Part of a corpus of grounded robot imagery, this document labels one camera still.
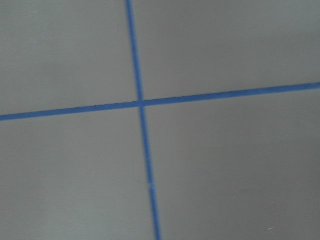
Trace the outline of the crossing blue tape line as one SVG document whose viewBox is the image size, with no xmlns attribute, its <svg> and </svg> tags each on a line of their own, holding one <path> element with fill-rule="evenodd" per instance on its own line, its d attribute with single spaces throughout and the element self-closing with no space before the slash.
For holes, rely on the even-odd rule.
<svg viewBox="0 0 320 240">
<path fill-rule="evenodd" d="M 13 120 L 21 120 L 21 119 L 44 118 L 44 117 L 82 114 L 82 113 L 91 113 L 91 112 L 131 109 L 131 108 L 139 108 L 139 107 L 200 102 L 200 101 L 208 101 L 208 100 L 229 99 L 229 98 L 239 98 L 239 97 L 258 96 L 258 95 L 270 95 L 270 94 L 278 94 L 278 93 L 286 93 L 286 92 L 299 92 L 299 91 L 315 90 L 319 88 L 320 88 L 319 82 L 275 86 L 275 87 L 264 87 L 264 88 L 235 90 L 235 91 L 207 93 L 207 94 L 198 94 L 198 95 L 186 95 L 186 96 L 177 96 L 177 97 L 168 97 L 168 98 L 137 100 L 137 101 L 130 101 L 130 102 L 118 102 L 118 103 L 109 103 L 109 104 L 82 106 L 82 107 L 73 107 L 73 108 L 3 114 L 0 116 L 0 120 L 4 122 L 4 121 L 13 121 Z"/>
</svg>

